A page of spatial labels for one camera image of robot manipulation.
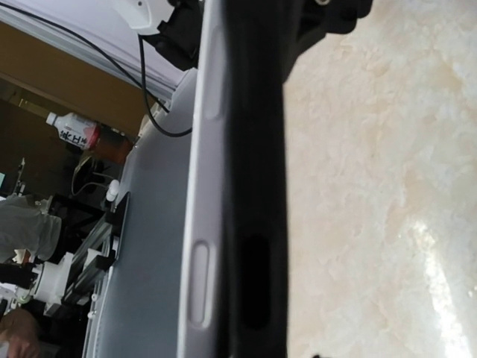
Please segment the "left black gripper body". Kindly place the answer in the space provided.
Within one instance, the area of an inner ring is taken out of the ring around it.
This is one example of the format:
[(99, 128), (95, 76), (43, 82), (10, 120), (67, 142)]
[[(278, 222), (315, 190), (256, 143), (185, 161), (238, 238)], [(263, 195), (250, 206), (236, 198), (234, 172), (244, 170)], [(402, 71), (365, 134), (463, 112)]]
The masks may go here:
[(366, 17), (372, 0), (287, 1), (286, 74), (297, 58), (327, 34), (348, 34)]

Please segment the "black phone case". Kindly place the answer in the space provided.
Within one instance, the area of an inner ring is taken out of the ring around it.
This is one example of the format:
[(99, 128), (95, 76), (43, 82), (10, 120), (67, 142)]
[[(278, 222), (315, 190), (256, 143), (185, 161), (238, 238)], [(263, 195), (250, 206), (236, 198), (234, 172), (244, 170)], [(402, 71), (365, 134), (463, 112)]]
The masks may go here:
[(283, 72), (289, 1), (226, 1), (224, 228), (233, 357), (285, 357), (288, 224)]

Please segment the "black phone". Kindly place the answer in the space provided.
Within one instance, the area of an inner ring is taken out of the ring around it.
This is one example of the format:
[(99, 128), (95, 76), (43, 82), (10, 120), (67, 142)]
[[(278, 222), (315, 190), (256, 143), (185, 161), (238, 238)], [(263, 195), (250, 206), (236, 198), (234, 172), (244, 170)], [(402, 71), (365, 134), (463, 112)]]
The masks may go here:
[(206, 1), (193, 113), (177, 331), (178, 357), (227, 357), (222, 336), (224, 129), (228, 99), (224, 3)]

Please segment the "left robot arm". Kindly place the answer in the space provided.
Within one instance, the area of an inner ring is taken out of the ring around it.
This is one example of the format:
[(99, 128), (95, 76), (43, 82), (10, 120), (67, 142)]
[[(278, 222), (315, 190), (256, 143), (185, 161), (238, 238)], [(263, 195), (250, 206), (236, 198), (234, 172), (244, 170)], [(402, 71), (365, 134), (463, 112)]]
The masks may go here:
[[(283, 6), (283, 78), (297, 58), (327, 34), (348, 34), (372, 1), (277, 1)], [(181, 71), (198, 67), (204, 1), (114, 1), (141, 40)]]

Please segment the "plastic drink bottle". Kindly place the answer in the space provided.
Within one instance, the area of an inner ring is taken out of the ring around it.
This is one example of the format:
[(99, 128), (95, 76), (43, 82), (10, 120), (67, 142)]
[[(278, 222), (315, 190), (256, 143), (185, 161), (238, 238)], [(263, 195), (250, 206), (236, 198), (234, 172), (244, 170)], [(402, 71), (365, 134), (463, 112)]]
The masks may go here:
[(133, 148), (126, 136), (76, 113), (49, 113), (45, 122), (57, 129), (64, 142), (117, 164), (123, 164)]

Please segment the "person in grey shirt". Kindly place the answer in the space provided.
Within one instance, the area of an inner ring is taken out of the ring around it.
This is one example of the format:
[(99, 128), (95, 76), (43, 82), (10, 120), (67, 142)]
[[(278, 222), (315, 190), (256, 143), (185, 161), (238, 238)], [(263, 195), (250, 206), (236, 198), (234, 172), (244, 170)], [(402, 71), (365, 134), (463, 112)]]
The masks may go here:
[[(1, 262), (6, 263), (17, 250), (27, 251), (42, 261), (49, 260), (57, 248), (62, 220), (43, 213), (30, 195), (12, 195), (1, 201)], [(39, 357), (37, 320), (22, 308), (1, 319), (1, 342), (7, 344), (8, 357)]]

